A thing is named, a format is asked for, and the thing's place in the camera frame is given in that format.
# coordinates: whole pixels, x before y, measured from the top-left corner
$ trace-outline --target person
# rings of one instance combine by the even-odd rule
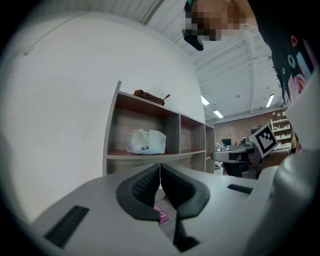
[[[274,71],[282,89],[282,97],[290,107],[307,86],[319,52],[315,32],[311,30],[317,15],[308,1],[258,0],[188,0],[191,22],[197,24],[199,34],[221,38],[234,34],[247,25],[257,27],[270,47]],[[291,153],[302,147],[292,132]],[[289,153],[273,151],[263,159],[261,169],[279,165]]]

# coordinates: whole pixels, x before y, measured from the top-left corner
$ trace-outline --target brown leather bag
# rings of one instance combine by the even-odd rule
[[[140,97],[140,98],[143,98],[145,100],[160,104],[162,106],[165,105],[165,99],[170,97],[170,94],[168,94],[164,99],[158,98],[156,96],[153,96],[150,93],[144,92],[143,90],[135,90],[133,95],[137,96],[137,97]]]

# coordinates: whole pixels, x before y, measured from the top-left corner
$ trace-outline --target pink object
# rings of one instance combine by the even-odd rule
[[[307,52],[308,55],[309,55],[309,58],[310,58],[310,60],[311,60],[311,63],[312,63],[312,65],[313,65],[313,67],[317,66],[317,65],[318,65],[317,58],[316,58],[314,52],[312,51],[312,49],[311,49],[308,41],[306,41],[306,40],[303,39],[303,43],[304,43],[304,47],[305,47],[305,49],[306,49],[306,52]]]
[[[160,207],[158,205],[154,205],[153,207],[154,210],[156,210],[157,212],[159,212],[159,215],[160,215],[160,225],[166,221],[169,220],[169,216],[163,211],[160,209]]]
[[[292,46],[296,47],[296,45],[298,44],[298,39],[294,35],[292,35],[291,42],[292,42]]]

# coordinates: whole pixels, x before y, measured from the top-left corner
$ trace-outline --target wooden shelf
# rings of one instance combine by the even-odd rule
[[[165,152],[164,154],[132,154],[126,150],[112,150],[106,158],[113,160],[150,160],[150,159],[170,159],[191,156],[194,154],[203,153],[205,150],[187,149],[181,150],[180,154]]]
[[[289,121],[288,121],[288,118],[286,118],[286,119],[281,119],[281,120],[278,120],[278,121],[272,121],[272,124],[280,124],[280,123],[284,123],[284,122],[289,122]]]
[[[197,149],[184,149],[184,150],[181,150],[181,153],[180,155],[192,155],[192,154],[198,154],[198,153],[203,153],[203,152],[206,152],[205,150],[197,150]]]
[[[119,91],[117,95],[115,107],[159,119],[167,119],[177,115],[177,113],[164,106],[122,91]]]

